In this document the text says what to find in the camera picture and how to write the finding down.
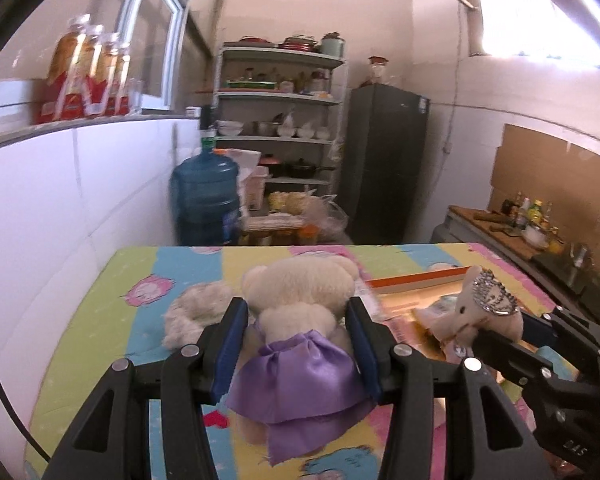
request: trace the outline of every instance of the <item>black refrigerator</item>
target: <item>black refrigerator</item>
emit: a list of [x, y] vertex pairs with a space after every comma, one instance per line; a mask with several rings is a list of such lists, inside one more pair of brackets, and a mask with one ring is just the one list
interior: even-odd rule
[[411, 213], [429, 100], [374, 84], [351, 92], [336, 203], [353, 243], [398, 244]]

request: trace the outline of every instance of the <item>rhinestone crown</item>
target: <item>rhinestone crown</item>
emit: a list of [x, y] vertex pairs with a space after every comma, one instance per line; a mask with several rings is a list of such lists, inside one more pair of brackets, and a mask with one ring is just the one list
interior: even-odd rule
[[520, 310], [518, 300], [511, 294], [493, 272], [483, 270], [474, 280], [474, 301], [483, 310], [496, 316], [512, 316]]

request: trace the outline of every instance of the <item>blue water bottle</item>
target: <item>blue water bottle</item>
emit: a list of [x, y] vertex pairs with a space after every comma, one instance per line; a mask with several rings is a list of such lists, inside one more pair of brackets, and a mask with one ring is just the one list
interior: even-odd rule
[[216, 155], [210, 107], [200, 117], [202, 151], [171, 174], [171, 213], [181, 246], [222, 246], [237, 240], [240, 199], [238, 165]]

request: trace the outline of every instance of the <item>colorful blanket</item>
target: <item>colorful blanket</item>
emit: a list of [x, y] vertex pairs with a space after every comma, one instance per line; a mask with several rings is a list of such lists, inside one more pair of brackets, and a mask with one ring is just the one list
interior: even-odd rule
[[[160, 344], [162, 315], [188, 286], [222, 279], [239, 294], [240, 279], [249, 268], [314, 251], [351, 258], [364, 278], [414, 274], [436, 263], [482, 265], [493, 269], [533, 313], [554, 307], [523, 273], [478, 244], [126, 248], [109, 261], [64, 332], [40, 389], [31, 433], [47, 452], [53, 452], [84, 399], [115, 359], [126, 356], [138, 365], [167, 357], [168, 351]], [[234, 431], [233, 415], [222, 402], [205, 408], [205, 425], [220, 480], [374, 480], [390, 414], [390, 407], [376, 408], [316, 456], [273, 468], [267, 463], [264, 447], [248, 446]], [[160, 404], [153, 401], [150, 455], [154, 480], [166, 480], [161, 441]], [[42, 474], [45, 463], [33, 449], [27, 448], [26, 460], [29, 477]], [[432, 478], [442, 478], [443, 464], [444, 427], [440, 427], [434, 434]]]

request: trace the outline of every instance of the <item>white plush toy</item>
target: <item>white plush toy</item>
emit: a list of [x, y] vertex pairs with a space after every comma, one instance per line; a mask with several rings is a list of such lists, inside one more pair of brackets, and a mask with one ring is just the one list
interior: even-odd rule
[[428, 316], [430, 313], [425, 311], [414, 314], [443, 347], [453, 341], [461, 348], [471, 348], [481, 328], [512, 341], [522, 338], [523, 319], [518, 300], [491, 270], [480, 266], [467, 271], [455, 309], [438, 316]]
[[197, 343], [206, 326], [219, 323], [234, 292], [225, 282], [187, 287], [164, 314], [162, 345], [169, 350]]
[[226, 403], [247, 442], [268, 444], [272, 465], [320, 449], [373, 408], [341, 325], [358, 277], [334, 255], [293, 256], [242, 279], [256, 323]]

